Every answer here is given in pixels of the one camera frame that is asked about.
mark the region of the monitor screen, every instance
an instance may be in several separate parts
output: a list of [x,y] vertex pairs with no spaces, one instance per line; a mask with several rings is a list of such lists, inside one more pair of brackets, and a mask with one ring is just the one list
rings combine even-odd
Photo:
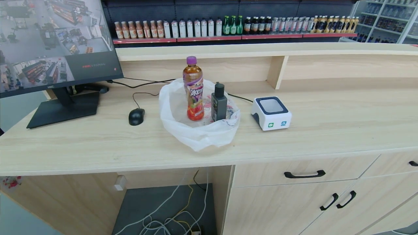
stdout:
[[122,78],[100,0],[0,1],[0,97]]

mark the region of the drawer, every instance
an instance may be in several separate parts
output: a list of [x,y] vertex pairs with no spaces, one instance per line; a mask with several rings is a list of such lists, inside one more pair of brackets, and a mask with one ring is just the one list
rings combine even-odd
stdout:
[[384,153],[367,169],[362,177],[384,176],[418,171],[418,151]]
[[236,165],[233,187],[357,179],[376,154]]

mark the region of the monitor stand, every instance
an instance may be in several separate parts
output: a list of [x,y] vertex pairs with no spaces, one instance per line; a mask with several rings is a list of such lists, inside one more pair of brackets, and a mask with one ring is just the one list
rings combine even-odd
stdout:
[[56,100],[42,102],[26,128],[32,129],[53,123],[95,115],[99,93],[70,96],[67,88],[52,89]]

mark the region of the computer mouse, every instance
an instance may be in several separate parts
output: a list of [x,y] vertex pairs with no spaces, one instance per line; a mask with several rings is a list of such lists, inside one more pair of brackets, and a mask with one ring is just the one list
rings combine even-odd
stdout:
[[145,109],[137,108],[129,113],[129,125],[137,126],[144,122]]

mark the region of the plastic bag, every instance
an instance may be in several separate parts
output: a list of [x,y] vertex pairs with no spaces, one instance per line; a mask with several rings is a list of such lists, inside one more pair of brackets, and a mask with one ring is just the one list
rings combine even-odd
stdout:
[[180,142],[194,151],[207,146],[224,146],[232,142],[240,122],[240,110],[228,97],[227,118],[214,122],[211,117],[211,96],[215,84],[203,81],[204,117],[200,121],[187,118],[187,99],[183,79],[176,79],[161,88],[159,104],[160,118],[164,128]]

